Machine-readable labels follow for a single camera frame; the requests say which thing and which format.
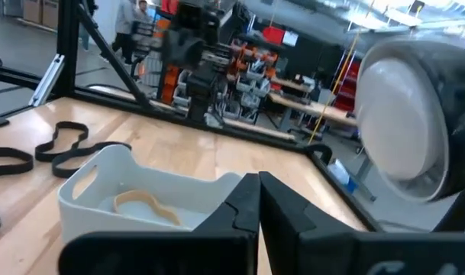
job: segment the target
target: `wooden tabletop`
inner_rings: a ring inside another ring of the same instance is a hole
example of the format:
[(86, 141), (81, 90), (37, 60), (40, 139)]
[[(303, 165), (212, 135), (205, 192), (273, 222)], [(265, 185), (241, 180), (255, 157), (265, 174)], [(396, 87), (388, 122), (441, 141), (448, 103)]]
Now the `wooden tabletop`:
[[(57, 99), (9, 119), (0, 128), (0, 147), (14, 147), (31, 154), (51, 139), (58, 121), (88, 125), (89, 139), (123, 141), (132, 147), (136, 161), (204, 180), (226, 172), (269, 171), (317, 207), (353, 228), (364, 230), (352, 211), (307, 157), (246, 141), (198, 131), (179, 125), (76, 101)], [(61, 131), (53, 152), (69, 149), (78, 131)], [(65, 167), (79, 167), (87, 158), (71, 160)], [(0, 158), (0, 164), (14, 163)], [(0, 176), (0, 275), (55, 275), (63, 248), (57, 190), (62, 179), (52, 176), (49, 163), (35, 163), (33, 171)], [(270, 274), (263, 239), (259, 274)]]
[(289, 81), (289, 80), (284, 80), (284, 79), (279, 79), (276, 76), (271, 78), (272, 83), (280, 84), (281, 86), (288, 86), (292, 89), (297, 89), (301, 92), (310, 92), (310, 87), (305, 86), (305, 85), (299, 85), (295, 82)]
[[(325, 105), (317, 102), (311, 102), (310, 105), (303, 105), (289, 99), (284, 99), (281, 95), (274, 92), (270, 92), (268, 96), (275, 103), (284, 105), (286, 107), (290, 107), (297, 111), (304, 112), (308, 115), (320, 115), (322, 111), (324, 111), (325, 107)], [(325, 109), (324, 118), (327, 120), (339, 122), (344, 125), (356, 126), (356, 119), (347, 118), (346, 115), (346, 111), (340, 110), (335, 107), (327, 106), (327, 108)]]
[[(120, 90), (117, 90), (117, 89), (108, 88), (108, 87), (104, 87), (104, 86), (93, 86), (92, 89), (98, 90), (100, 92), (105, 92), (105, 93), (108, 93), (108, 94), (112, 94), (112, 95), (118, 95), (118, 96), (124, 97), (126, 99), (135, 100), (135, 98), (134, 98), (134, 96), (132, 94), (130, 94), (128, 92), (120, 91)], [(188, 111), (188, 109), (186, 107), (182, 107), (182, 106), (173, 107), (173, 106), (164, 104), (162, 102), (154, 101), (154, 100), (150, 100), (149, 103), (152, 106), (163, 108), (163, 109), (170, 110), (170, 111), (182, 111), (182, 112), (187, 112)], [(281, 131), (277, 131), (277, 130), (273, 130), (273, 129), (269, 129), (269, 128), (265, 128), (265, 127), (260, 127), (258, 125), (249, 125), (249, 124), (244, 123), (242, 121), (235, 121), (235, 120), (232, 120), (232, 119), (229, 119), (229, 118), (224, 118), (224, 123), (226, 125), (234, 127), (234, 128), (240, 128), (240, 129), (244, 129), (244, 130), (248, 130), (248, 131), (255, 131), (257, 133), (266, 134), (266, 135), (269, 135), (269, 136), (272, 136), (272, 137), (275, 137), (275, 138), (282, 138), (282, 139), (285, 139), (285, 140), (288, 140), (288, 141), (294, 141), (295, 140), (295, 136), (293, 134), (283, 133)]]

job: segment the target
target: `gray floor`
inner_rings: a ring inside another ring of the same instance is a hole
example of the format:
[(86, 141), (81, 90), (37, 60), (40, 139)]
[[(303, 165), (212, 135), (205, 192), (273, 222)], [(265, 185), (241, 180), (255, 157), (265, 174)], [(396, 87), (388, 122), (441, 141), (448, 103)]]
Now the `gray floor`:
[[(43, 75), (55, 53), (55, 34), (22, 26), (13, 20), (0, 19), (0, 57), (6, 66)], [(124, 88), (116, 72), (98, 58), (95, 47), (88, 53), (81, 50), (77, 64), (78, 85), (106, 83)], [(26, 105), (32, 93), (29, 89), (0, 82), (0, 114)], [(258, 124), (274, 128), (266, 116), (261, 116)], [(332, 147), (334, 156), (350, 171), (357, 172), (365, 156), (357, 156), (355, 146), (329, 135), (325, 135), (324, 142)], [(386, 187), (376, 168), (370, 169), (364, 183), (378, 199), (371, 203), (359, 193), (355, 193), (355, 197), (387, 231), (430, 231), (454, 201), (453, 197), (430, 205), (406, 202)]]

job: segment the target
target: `black rubber band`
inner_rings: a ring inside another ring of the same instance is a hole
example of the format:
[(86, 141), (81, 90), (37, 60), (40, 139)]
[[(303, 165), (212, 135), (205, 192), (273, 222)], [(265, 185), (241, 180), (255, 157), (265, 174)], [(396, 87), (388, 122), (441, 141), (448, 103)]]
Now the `black rubber band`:
[[(78, 136), (78, 140), (71, 145), (71, 149), (64, 152), (59, 153), (46, 153), (49, 150), (54, 149), (54, 145), (56, 143), (56, 139), (59, 137), (59, 131), (61, 129), (71, 129), (71, 130), (78, 130), (82, 133)], [(88, 139), (89, 136), (89, 129), (88, 126), (71, 121), (61, 121), (56, 124), (56, 128), (52, 134), (52, 141), (49, 141), (45, 144), (40, 144), (35, 147), (35, 159), (41, 162), (51, 162), (57, 156), (70, 152), (79, 147), (79, 144), (84, 140)]]
[(0, 157), (11, 157), (14, 159), (23, 160), (20, 164), (5, 164), (0, 165), (0, 176), (17, 175), (26, 173), (34, 168), (34, 157), (24, 151), (10, 147), (0, 147)]
[(0, 157), (11, 157), (24, 161), (20, 164), (0, 165), (0, 176), (26, 173), (34, 168), (34, 157), (21, 150), (10, 147), (0, 147)]
[[(56, 143), (56, 139), (59, 137), (59, 131), (61, 129), (71, 129), (71, 130), (79, 130), (82, 133), (78, 136), (78, 140), (71, 145), (71, 149), (59, 152), (59, 153), (46, 153), (49, 150), (54, 149), (54, 144)], [(42, 161), (42, 162), (51, 162), (52, 163), (52, 174), (59, 178), (68, 179), (70, 178), (79, 168), (76, 169), (66, 169), (66, 168), (59, 168), (58, 166), (62, 163), (67, 162), (68, 160), (74, 157), (87, 157), (95, 152), (109, 146), (109, 145), (124, 145), (125, 147), (132, 150), (132, 147), (129, 144), (121, 143), (121, 142), (100, 142), (91, 147), (87, 148), (79, 148), (79, 145), (88, 139), (89, 136), (89, 129), (88, 126), (72, 122), (72, 121), (61, 121), (56, 124), (56, 128), (54, 129), (54, 133), (52, 134), (52, 141), (49, 141), (45, 144), (38, 145), (35, 147), (35, 159)]]
[(129, 150), (132, 150), (132, 147), (129, 144), (122, 143), (122, 142), (100, 142), (92, 147), (88, 148), (79, 148), (79, 149), (74, 149), (70, 150), (64, 154), (61, 154), (57, 157), (54, 158), (52, 161), (52, 174), (54, 176), (57, 176), (59, 178), (63, 179), (68, 179), (70, 178), (79, 168), (74, 168), (74, 169), (67, 169), (67, 168), (59, 168), (58, 166), (62, 163), (67, 162), (68, 160), (74, 158), (74, 157), (87, 157), (90, 156), (101, 149), (110, 146), (110, 145), (124, 145), (127, 147)]

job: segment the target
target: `tan object in bin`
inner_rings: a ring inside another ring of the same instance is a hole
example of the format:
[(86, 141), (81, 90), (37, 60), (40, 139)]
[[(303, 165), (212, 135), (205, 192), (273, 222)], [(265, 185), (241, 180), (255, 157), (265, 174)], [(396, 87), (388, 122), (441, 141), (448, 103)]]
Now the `tan object in bin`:
[(42, 23), (42, 1), (43, 0), (24, 0), (24, 20)]
[(126, 202), (145, 202), (147, 205), (149, 205), (149, 207), (152, 208), (152, 210), (154, 210), (157, 215), (168, 219), (174, 225), (181, 225), (181, 221), (179, 220), (178, 215), (176, 215), (175, 212), (169, 210), (165, 206), (162, 206), (159, 201), (148, 192), (132, 190), (116, 196), (114, 200), (115, 212), (119, 213), (119, 205)]
[(42, 25), (57, 29), (57, 22), (59, 20), (59, 1), (58, 0), (43, 0), (43, 14)]

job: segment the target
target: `ceiling light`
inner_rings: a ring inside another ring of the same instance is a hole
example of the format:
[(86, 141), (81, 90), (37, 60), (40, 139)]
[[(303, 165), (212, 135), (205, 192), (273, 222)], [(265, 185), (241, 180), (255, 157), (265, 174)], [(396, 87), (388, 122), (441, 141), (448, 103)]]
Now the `ceiling light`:
[(379, 19), (374, 18), (373, 16), (366, 16), (359, 13), (351, 13), (349, 19), (364, 28), (369, 28), (372, 30), (384, 28), (386, 26), (386, 22), (381, 21)]
[(418, 24), (422, 23), (422, 20), (419, 18), (416, 18), (411, 15), (407, 15), (403, 12), (397, 11), (393, 8), (389, 9), (385, 13), (386, 16), (391, 18), (392, 20), (395, 20), (399, 23), (402, 23), (407, 26), (417, 26)]
[(428, 6), (436, 7), (436, 8), (446, 8), (455, 2), (454, 0), (421, 0), (421, 1), (424, 2), (424, 4)]
[[(372, 0), (364, 0), (365, 2), (371, 3)], [(410, 6), (414, 0), (376, 0), (373, 3), (373, 6), (375, 7), (381, 7), (381, 6), (390, 6), (390, 7), (407, 7)]]
[(331, 1), (323, 1), (322, 4), (328, 6), (329, 8), (337, 8), (337, 3)]

